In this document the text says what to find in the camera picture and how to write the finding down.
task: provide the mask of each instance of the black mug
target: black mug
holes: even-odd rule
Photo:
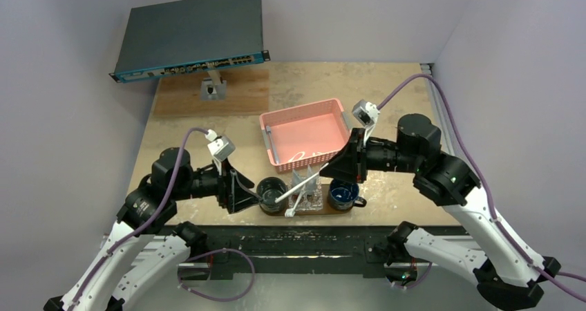
[[[256,193],[261,198],[261,209],[265,213],[279,213],[287,207],[286,199],[281,202],[275,202],[285,192],[287,192],[287,185],[280,178],[265,178],[256,186]]]
[[[366,199],[358,196],[360,188],[357,183],[348,183],[340,180],[332,180],[328,192],[330,206],[338,211],[355,207],[365,207]]]

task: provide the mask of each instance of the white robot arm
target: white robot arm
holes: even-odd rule
[[[384,251],[389,264],[411,257],[426,259],[474,283],[479,293],[501,310],[534,307],[543,295],[538,284],[545,280],[538,270],[555,276],[561,268],[559,262],[532,250],[498,211],[497,221],[492,219],[479,178],[463,160],[441,152],[440,138],[441,131],[420,114],[399,119],[396,142],[370,137],[368,129],[355,128],[346,146],[324,165],[320,175],[363,183],[371,170],[415,174],[415,188],[461,223],[482,251],[464,249],[405,222],[388,237]],[[531,263],[498,225],[523,248]]]
[[[235,170],[227,159],[234,151],[230,140],[218,137],[212,130],[207,131],[206,138],[210,141],[212,164],[195,171],[191,168],[189,153],[183,149],[170,148],[160,154],[151,174],[126,197],[110,236],[86,273],[65,295],[49,299],[44,311],[128,310],[166,271],[190,255],[208,251],[205,247],[207,236],[195,225],[182,223],[157,252],[130,268],[154,234],[177,213],[176,201],[216,196],[218,204],[229,213],[258,204],[258,198],[248,190],[254,183]],[[171,171],[179,178],[172,184],[170,197],[156,215],[163,203]],[[146,228],[140,234],[130,235],[142,225]],[[119,241],[129,235],[132,237],[120,244]]]

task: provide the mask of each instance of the wooden board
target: wooden board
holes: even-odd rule
[[[225,100],[201,100],[207,73],[160,80],[153,115],[157,117],[259,115],[269,110],[269,71],[240,67],[221,70],[227,82]]]
[[[360,99],[379,103],[394,87],[414,73],[419,64],[355,63],[355,62],[268,62],[251,67],[270,71],[269,110],[284,109],[330,98],[340,99],[349,111]],[[407,85],[382,110],[373,137],[394,140],[397,121],[405,114],[421,113],[434,120],[426,83],[416,79]],[[353,126],[358,123],[350,118]],[[268,176],[278,176],[288,183],[291,173],[277,174],[270,164],[257,115],[157,117],[151,115],[136,158],[129,191],[151,172],[153,161],[161,151],[177,147],[187,129],[202,126],[226,135],[236,145],[230,163],[258,183]],[[194,168],[211,163],[206,139],[201,134],[189,138],[187,150]],[[323,184],[329,180],[322,179]],[[372,171],[360,185],[361,195],[368,201],[363,209],[343,215],[268,216],[259,206],[236,214],[228,214],[214,197],[183,200],[169,224],[190,220],[197,225],[397,225],[409,221],[417,225],[457,225],[457,221],[441,207],[419,194],[413,187],[413,175]]]

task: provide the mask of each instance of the table surface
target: table surface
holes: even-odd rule
[[[350,110],[356,102],[365,99],[378,104],[408,76],[421,72],[419,64],[356,62],[267,62],[248,68],[269,71],[271,111],[338,98],[354,126],[359,125]],[[411,82],[384,107],[373,136],[394,140],[398,119],[408,113],[421,113],[434,120],[422,79]],[[258,183],[268,176],[290,181],[291,173],[277,174],[269,162],[258,115],[154,117],[151,110],[129,192],[150,173],[160,152],[178,147],[186,131],[193,126],[210,128],[228,136],[236,145],[235,152],[229,157],[230,162],[253,182]],[[206,144],[207,140],[201,134],[194,133],[190,137],[186,149],[191,154],[194,168],[211,163]],[[190,220],[199,225],[397,225],[407,220],[417,225],[458,225],[441,208],[421,196],[412,180],[411,174],[369,172],[368,180],[360,186],[368,206],[354,208],[346,214],[284,218],[268,216],[255,206],[229,215],[218,206],[215,197],[208,197],[178,202],[178,213],[169,224]]]

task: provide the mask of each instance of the white wall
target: white wall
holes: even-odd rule
[[[129,8],[0,0],[2,310],[72,286],[124,200],[153,94],[108,76]]]
[[[432,62],[468,2],[263,0],[265,48],[278,61]]]
[[[472,0],[433,69],[500,212],[536,250],[581,274],[585,10],[586,0]],[[539,310],[584,310],[544,286]]]

